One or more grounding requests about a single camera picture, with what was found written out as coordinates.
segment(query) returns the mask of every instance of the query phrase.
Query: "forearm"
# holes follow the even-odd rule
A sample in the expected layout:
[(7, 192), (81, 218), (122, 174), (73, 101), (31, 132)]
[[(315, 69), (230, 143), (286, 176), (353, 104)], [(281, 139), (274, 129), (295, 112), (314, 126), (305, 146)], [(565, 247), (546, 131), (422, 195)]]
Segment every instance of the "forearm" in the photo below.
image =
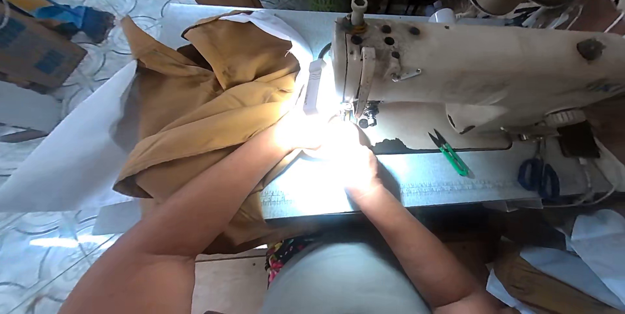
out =
[(444, 311), (452, 303), (475, 294), (481, 296), (484, 290), (472, 274), (390, 192), (379, 185), (370, 193), (375, 195), (363, 198), (366, 201), (361, 205), (363, 213), (380, 231), (411, 282), (433, 308)]
[(118, 242), (150, 254), (195, 257), (220, 234), (255, 185), (290, 151), (272, 126), (172, 195)]

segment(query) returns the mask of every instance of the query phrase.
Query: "person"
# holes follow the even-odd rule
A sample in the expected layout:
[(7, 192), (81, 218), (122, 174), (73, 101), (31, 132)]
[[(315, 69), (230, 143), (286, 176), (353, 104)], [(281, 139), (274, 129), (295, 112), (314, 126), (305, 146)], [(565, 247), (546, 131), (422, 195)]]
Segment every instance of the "person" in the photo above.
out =
[(287, 114), (193, 178), (104, 252), (59, 313), (190, 313), (196, 256), (278, 161), (294, 148), (317, 148), (323, 137), (321, 152), (350, 161), (346, 192), (386, 245), (362, 235), (322, 237), (286, 263), (262, 313), (499, 312), (497, 300), (384, 187), (357, 128), (340, 120), (324, 127), (329, 134)]

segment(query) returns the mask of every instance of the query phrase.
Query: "blue-handled scissors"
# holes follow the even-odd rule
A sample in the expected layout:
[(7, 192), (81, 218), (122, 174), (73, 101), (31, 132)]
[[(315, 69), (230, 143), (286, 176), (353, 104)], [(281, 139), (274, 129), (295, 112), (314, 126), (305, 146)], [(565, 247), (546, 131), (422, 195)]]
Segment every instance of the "blue-handled scissors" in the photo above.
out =
[(545, 163), (543, 150), (545, 139), (536, 142), (536, 153), (519, 167), (519, 184), (527, 191), (537, 191), (544, 199), (556, 199), (560, 196), (560, 179), (550, 164)]

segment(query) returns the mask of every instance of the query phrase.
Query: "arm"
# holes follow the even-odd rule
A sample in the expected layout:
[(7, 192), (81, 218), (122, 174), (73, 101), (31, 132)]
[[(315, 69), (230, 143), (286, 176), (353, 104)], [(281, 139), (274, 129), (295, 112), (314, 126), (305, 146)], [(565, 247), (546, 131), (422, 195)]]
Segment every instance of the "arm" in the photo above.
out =
[(121, 236), (80, 279), (59, 313), (190, 313), (195, 257), (292, 150), (280, 135), (284, 128), (278, 122), (255, 135)]
[[(345, 130), (342, 137), (356, 139)], [(346, 177), (349, 197), (380, 231), (434, 313), (497, 312), (497, 301), (382, 185), (377, 177), (378, 160), (371, 150), (352, 141), (338, 147), (335, 154), (351, 162), (353, 174)]]

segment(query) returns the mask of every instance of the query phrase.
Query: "green thread snips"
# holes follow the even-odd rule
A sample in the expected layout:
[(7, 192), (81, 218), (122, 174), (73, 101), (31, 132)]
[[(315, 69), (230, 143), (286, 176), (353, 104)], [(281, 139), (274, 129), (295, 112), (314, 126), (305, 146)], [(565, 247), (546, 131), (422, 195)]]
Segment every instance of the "green thread snips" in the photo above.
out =
[(457, 171), (460, 176), (467, 176), (469, 174), (469, 168), (466, 166), (464, 161), (458, 157), (456, 152), (451, 148), (449, 143), (442, 137), (441, 133), (434, 129), (434, 133), (436, 137), (434, 137), (431, 133), (427, 133), (430, 135), (432, 142), (436, 144), (441, 153), (447, 158), (451, 166)]

